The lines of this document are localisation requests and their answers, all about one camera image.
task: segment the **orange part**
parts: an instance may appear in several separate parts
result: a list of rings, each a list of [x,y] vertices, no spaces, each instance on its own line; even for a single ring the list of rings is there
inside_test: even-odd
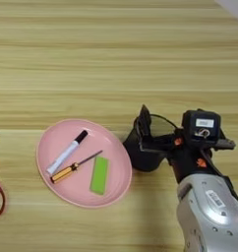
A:
[[[175,139],[175,146],[181,146],[182,144],[183,144],[183,139],[182,138]]]
[[[202,159],[202,158],[199,158],[197,160],[197,165],[198,165],[198,167],[201,167],[201,168],[207,168],[208,167],[206,161],[204,159]]]

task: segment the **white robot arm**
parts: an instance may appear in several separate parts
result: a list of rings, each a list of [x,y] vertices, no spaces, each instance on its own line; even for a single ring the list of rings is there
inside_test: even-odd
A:
[[[238,252],[238,201],[223,178],[193,174],[178,186],[186,252]]]

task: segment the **pen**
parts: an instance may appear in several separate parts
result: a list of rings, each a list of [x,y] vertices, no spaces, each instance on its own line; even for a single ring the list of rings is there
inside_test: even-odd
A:
[[[60,165],[73,153],[80,145],[82,140],[88,135],[88,131],[84,130],[70,146],[47,168],[47,172],[52,175]]]

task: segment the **label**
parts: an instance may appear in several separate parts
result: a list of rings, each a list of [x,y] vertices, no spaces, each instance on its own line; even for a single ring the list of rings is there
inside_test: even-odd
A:
[[[208,198],[219,208],[225,208],[225,204],[222,202],[222,200],[218,197],[218,195],[212,191],[212,190],[208,190],[206,192]]]
[[[213,128],[214,120],[211,119],[197,119],[196,120],[197,127],[206,127],[206,128]]]

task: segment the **black cable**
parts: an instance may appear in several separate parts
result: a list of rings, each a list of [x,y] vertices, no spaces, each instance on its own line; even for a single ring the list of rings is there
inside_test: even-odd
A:
[[[150,116],[156,116],[156,117],[159,117],[163,120],[165,120],[166,122],[170,123],[175,129],[177,129],[178,127],[176,126],[175,123],[173,123],[172,121],[168,120],[167,118],[161,116],[161,115],[158,115],[158,114],[151,114]]]

